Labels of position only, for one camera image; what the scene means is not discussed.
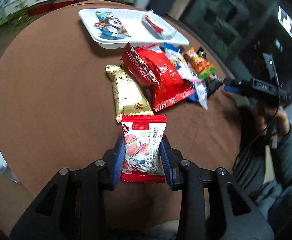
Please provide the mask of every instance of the red snack package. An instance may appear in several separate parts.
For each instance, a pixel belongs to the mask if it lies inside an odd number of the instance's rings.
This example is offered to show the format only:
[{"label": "red snack package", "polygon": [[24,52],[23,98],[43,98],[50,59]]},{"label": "red snack package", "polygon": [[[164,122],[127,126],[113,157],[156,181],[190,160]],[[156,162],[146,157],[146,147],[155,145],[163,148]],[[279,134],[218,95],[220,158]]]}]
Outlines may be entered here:
[{"label": "red snack package", "polygon": [[124,115],[125,159],[121,181],[165,182],[159,144],[166,127],[165,115]]},{"label": "red snack package", "polygon": [[[160,50],[157,44],[150,44],[134,50],[130,44],[127,44],[123,53],[122,60],[129,71],[144,86],[154,85],[153,109],[158,112],[168,106],[183,100],[193,93],[194,89],[184,83],[170,60]],[[150,82],[145,77],[147,69],[155,75],[156,82]]]}]

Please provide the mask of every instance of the round table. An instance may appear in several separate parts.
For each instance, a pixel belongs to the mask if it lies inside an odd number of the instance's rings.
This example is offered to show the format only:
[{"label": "round table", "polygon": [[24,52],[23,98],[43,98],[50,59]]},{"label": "round table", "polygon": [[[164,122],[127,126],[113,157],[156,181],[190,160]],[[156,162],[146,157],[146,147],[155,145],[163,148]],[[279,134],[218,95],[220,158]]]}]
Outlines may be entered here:
[{"label": "round table", "polygon": [[[121,64],[123,50],[103,49],[92,40],[78,16],[86,8],[134,9],[91,0],[52,11],[25,28],[0,60],[0,151],[34,195],[60,168],[85,168],[122,135],[105,66]],[[201,46],[168,22],[195,49]],[[207,59],[224,78],[209,52]],[[206,169],[231,169],[240,117],[222,89],[209,99],[208,110],[184,100],[160,114],[167,115],[165,135],[184,158]],[[166,184],[121,182],[104,192],[104,200],[109,227],[140,229],[178,219],[181,192]]]}]

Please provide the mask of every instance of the tray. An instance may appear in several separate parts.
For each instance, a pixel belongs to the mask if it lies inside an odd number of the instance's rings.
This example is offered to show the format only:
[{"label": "tray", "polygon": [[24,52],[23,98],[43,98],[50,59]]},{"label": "tray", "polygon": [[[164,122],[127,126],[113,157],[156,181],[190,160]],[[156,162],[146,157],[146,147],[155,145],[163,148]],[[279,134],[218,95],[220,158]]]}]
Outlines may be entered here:
[{"label": "tray", "polygon": [[[115,17],[119,18],[131,36],[121,40],[107,40],[100,38],[101,31],[94,27],[94,24],[99,22],[96,12],[112,12]],[[124,48],[130,42],[133,47],[140,47],[151,43],[163,44],[168,42],[173,45],[188,46],[189,41],[180,32],[177,31],[176,35],[170,40],[163,40],[155,38],[142,24],[142,17],[146,14],[145,11],[128,10],[128,9],[114,9],[114,8],[96,8],[96,9],[83,9],[78,12],[89,34],[101,47],[105,49]],[[154,15],[156,21],[160,22],[167,30],[174,29],[170,24],[164,21],[158,15]]]}]

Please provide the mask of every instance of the gray sleeve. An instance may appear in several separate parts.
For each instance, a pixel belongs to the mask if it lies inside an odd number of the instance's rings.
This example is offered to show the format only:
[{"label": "gray sleeve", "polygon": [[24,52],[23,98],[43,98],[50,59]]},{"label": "gray sleeve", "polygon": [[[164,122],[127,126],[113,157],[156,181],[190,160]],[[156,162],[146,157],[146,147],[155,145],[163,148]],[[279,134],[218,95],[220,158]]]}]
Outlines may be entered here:
[{"label": "gray sleeve", "polygon": [[289,133],[278,142],[277,149],[271,150],[276,180],[282,185],[292,180],[292,126]]}]

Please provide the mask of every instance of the gold snack package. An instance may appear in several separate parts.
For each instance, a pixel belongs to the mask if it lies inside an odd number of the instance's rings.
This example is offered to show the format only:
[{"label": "gold snack package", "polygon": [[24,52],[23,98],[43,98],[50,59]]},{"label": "gold snack package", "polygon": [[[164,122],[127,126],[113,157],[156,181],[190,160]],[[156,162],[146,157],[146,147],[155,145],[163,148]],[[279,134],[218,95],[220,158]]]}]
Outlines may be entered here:
[{"label": "gold snack package", "polygon": [[123,115],[154,114],[140,87],[124,70],[124,65],[107,65],[112,80],[116,108],[116,121]]}]

